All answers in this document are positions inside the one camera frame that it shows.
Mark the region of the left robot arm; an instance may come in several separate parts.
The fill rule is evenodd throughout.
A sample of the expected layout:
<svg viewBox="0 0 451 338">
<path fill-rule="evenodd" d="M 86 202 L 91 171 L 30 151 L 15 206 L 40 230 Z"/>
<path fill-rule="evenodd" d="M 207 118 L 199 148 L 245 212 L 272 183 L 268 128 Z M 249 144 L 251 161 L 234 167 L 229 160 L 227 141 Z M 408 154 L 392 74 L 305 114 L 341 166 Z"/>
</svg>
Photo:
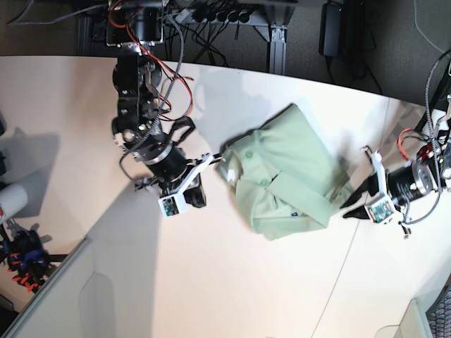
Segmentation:
<svg viewBox="0 0 451 338">
<path fill-rule="evenodd" d="M 425 112 L 418 125 L 402 130 L 396 139 L 396 147 L 405 166 L 388 171 L 383 166 L 381 153 L 363 148 L 373 168 L 343 208 L 356 204 L 364 192 L 373 199 L 348 212 L 344 219 L 370 220 L 373 223 L 387 223 L 399 218 L 403 227 L 427 219 L 439 204 L 442 193 L 450 184 L 450 129 L 442 130 L 443 123 L 450 124 L 450 111 L 433 120 L 435 100 L 430 97 L 430 86 L 436 68 L 444 58 L 450 57 L 450 50 L 443 52 L 429 71 L 425 84 Z M 409 217 L 412 202 L 429 194 L 435 194 L 435 201 L 426 214 L 413 220 Z"/>
</svg>

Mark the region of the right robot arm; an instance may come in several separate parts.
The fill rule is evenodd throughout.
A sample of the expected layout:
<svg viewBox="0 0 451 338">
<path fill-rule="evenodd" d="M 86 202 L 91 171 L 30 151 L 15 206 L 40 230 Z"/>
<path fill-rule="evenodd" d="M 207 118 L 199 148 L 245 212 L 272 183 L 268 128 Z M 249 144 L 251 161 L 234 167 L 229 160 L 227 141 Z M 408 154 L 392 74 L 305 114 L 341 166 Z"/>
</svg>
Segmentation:
<svg viewBox="0 0 451 338">
<path fill-rule="evenodd" d="M 180 211 L 183 204 L 195 208 L 206 205 L 201 173 L 204 166 L 220 160 L 220 155 L 188 159 L 180 145 L 195 131 L 190 117 L 194 100 L 179 117 L 169 116 L 169 96 L 176 82 L 188 89 L 188 78 L 180 73 L 185 48 L 180 47 L 172 68 L 151 52 L 164 41 L 164 27 L 171 25 L 185 43 L 167 1 L 110 1 L 107 12 L 106 43 L 120 52 L 113 69 L 113 87 L 118 95 L 117 116 L 111 133 L 123 154 L 119 166 L 132 156 L 150 171 L 149 176 L 132 179 L 136 190 L 156 186 L 165 206 Z"/>
</svg>

